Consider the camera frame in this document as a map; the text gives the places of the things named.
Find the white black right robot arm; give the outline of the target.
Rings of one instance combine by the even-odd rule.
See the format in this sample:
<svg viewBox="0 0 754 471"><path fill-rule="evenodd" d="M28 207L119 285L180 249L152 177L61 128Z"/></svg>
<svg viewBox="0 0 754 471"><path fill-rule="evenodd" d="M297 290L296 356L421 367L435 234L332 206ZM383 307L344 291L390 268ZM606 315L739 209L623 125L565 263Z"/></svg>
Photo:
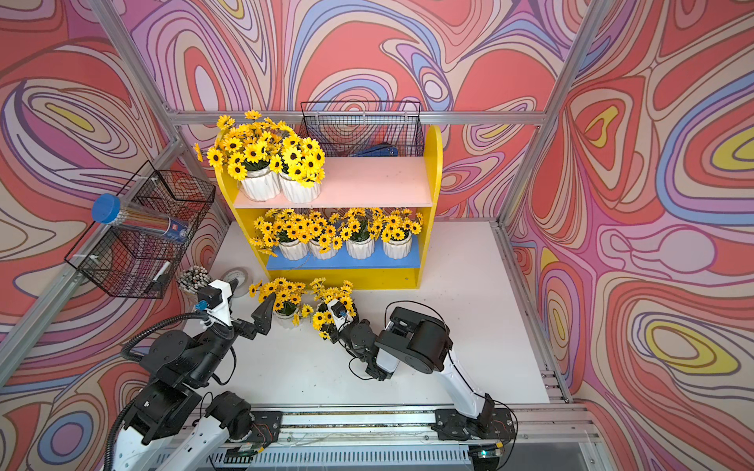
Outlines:
<svg viewBox="0 0 754 471"><path fill-rule="evenodd" d="M443 319L397 307L386 327L375 332L368 320L349 314L339 301L328 305L327 317L335 325L323 332L330 336L331 343L339 343L365 366L365 381L389 380L402 364L437 379L453 402L451 408L435 411L432 430L440 440L492 439L502 435L494 428L495 400L465 378L463 368L456 363L450 329Z"/></svg>

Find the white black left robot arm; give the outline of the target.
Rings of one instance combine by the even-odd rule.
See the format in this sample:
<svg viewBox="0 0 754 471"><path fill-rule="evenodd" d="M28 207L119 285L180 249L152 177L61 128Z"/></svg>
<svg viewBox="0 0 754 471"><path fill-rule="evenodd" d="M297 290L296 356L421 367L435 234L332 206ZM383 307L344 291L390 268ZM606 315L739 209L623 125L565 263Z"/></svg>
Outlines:
<svg viewBox="0 0 754 471"><path fill-rule="evenodd" d="M267 296L253 319L233 317L229 301L207 288L193 312L161 321L129 340L123 358L149 374L147 385L118 414L108 432L106 470L147 470L184 429L199 406L199 389L216 379L225 355L233 354L237 338L265 336L272 325L276 298ZM216 394L188 437L160 464L162 470L196 470L225 443L240 445L255 456L280 436L279 411L255 412L233 392Z"/></svg>

